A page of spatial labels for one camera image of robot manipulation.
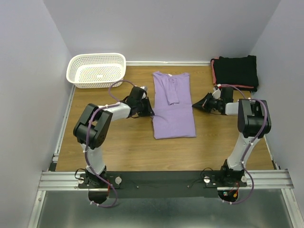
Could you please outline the purple t-shirt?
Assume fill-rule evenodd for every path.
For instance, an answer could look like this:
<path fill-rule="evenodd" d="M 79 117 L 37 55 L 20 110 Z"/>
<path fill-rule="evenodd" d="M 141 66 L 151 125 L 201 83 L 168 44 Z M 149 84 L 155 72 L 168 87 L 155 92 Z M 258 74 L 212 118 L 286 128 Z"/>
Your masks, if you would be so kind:
<path fill-rule="evenodd" d="M 155 139 L 194 138 L 196 129 L 190 95 L 190 74 L 153 73 Z"/>

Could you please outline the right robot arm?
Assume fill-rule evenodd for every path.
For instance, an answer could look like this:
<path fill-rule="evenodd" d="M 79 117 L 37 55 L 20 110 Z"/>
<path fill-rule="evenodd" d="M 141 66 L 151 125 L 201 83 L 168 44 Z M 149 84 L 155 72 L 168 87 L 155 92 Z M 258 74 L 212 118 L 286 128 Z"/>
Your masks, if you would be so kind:
<path fill-rule="evenodd" d="M 237 87 L 228 84 L 214 86 L 212 93 L 192 105 L 193 108 L 206 113 L 217 111 L 221 115 L 236 116 L 239 132 L 236 145 L 231 155 L 224 161 L 220 170 L 202 171 L 202 180 L 207 188 L 230 187 L 243 179 L 246 172 L 247 160 L 264 135 L 271 130 L 271 119 L 265 100 L 246 98 L 233 100 Z"/>

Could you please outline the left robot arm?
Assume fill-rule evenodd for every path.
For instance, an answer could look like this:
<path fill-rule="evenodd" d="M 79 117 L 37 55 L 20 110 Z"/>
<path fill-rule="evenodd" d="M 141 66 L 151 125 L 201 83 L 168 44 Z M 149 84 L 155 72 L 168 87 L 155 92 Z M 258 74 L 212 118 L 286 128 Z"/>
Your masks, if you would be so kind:
<path fill-rule="evenodd" d="M 104 184 L 110 186 L 105 177 L 106 165 L 102 152 L 110 123 L 120 119 L 154 116 L 147 90 L 145 86 L 133 86 L 130 94 L 123 100 L 104 106 L 88 104 L 82 112 L 73 129 L 73 135 L 83 148 L 85 171 L 94 187 L 99 188 Z"/>

